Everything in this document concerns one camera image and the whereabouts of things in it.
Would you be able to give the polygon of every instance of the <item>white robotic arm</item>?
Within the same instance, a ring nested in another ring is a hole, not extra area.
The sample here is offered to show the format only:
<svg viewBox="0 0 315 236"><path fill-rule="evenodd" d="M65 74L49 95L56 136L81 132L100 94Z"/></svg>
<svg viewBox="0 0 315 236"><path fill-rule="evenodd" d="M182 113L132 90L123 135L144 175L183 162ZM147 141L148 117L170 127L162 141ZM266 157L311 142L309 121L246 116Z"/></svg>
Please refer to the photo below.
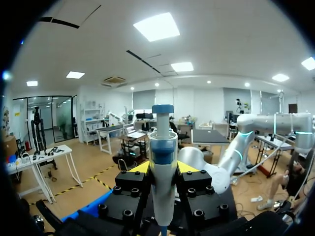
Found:
<svg viewBox="0 0 315 236"><path fill-rule="evenodd" d="M313 147L312 115L309 113L274 114L274 116L244 114L237 119L239 132L226 149L218 166L208 164L203 153L194 147L180 150L178 160L198 170L206 170L212 177L215 191L223 193L230 184L230 177L240 164L245 151L254 139L254 131L288 134L296 133L294 149L298 153L308 153Z"/></svg>
<svg viewBox="0 0 315 236"><path fill-rule="evenodd" d="M112 116L113 118L115 118L118 122L118 124L122 124L125 125L123 119L121 117L119 117L118 115L112 113L111 111L107 112L106 118L109 120L109 116Z"/></svg>

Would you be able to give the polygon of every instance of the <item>red object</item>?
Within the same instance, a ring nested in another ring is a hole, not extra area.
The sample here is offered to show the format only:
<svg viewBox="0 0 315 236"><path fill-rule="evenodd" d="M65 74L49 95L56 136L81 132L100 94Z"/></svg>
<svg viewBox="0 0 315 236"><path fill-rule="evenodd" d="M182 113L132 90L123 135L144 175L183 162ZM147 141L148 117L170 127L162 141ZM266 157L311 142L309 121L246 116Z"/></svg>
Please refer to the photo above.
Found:
<svg viewBox="0 0 315 236"><path fill-rule="evenodd" d="M26 151L30 150L30 144L28 141L25 141L25 149L26 149Z"/></svg>

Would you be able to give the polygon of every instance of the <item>cardboard box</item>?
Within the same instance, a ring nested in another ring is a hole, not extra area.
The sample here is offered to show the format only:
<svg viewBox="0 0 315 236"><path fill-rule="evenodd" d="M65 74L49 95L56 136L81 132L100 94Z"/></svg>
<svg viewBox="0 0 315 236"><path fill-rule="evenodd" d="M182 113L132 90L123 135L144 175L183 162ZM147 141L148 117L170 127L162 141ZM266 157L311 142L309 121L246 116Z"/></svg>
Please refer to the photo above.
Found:
<svg viewBox="0 0 315 236"><path fill-rule="evenodd" d="M14 136L8 136L4 138L3 150L4 150L5 157L12 156L16 153L16 151L18 150L18 147L16 145L16 139Z"/></svg>

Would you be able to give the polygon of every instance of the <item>laptop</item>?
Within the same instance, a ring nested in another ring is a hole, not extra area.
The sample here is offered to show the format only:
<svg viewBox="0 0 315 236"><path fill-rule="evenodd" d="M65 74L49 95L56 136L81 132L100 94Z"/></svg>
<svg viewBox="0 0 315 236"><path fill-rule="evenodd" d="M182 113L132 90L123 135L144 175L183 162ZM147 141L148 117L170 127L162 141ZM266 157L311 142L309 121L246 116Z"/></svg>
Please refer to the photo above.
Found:
<svg viewBox="0 0 315 236"><path fill-rule="evenodd" d="M126 130L127 136L130 138L134 138L134 139L138 139L138 138L146 135L144 133L137 132L136 129L134 128L133 124L125 125L125 130Z"/></svg>

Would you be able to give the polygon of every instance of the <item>black table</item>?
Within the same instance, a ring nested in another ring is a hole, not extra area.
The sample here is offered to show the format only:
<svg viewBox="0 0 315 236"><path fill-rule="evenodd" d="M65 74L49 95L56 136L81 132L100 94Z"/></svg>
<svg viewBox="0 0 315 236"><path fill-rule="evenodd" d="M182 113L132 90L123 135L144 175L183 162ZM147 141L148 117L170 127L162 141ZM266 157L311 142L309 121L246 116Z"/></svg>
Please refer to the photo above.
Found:
<svg viewBox="0 0 315 236"><path fill-rule="evenodd" d="M224 152L224 146L229 145L229 140L226 139L219 131L217 130L205 130L205 129L193 129L191 130L191 142L194 145L203 145L203 146L212 146L219 145L221 146L220 159L222 158Z"/></svg>

